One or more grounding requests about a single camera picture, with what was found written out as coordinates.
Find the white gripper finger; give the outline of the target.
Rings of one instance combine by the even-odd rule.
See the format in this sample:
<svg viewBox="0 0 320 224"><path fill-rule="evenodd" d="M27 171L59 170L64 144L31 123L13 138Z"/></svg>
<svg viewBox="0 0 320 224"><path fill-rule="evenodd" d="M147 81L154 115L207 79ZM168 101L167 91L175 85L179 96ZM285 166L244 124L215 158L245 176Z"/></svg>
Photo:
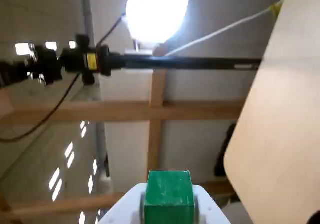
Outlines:
<svg viewBox="0 0 320 224"><path fill-rule="evenodd" d="M97 222L98 224L145 224L147 183L139 183L126 192Z"/></svg>
<svg viewBox="0 0 320 224"><path fill-rule="evenodd" d="M210 194L200 185L193 185L194 223L231 224Z"/></svg>

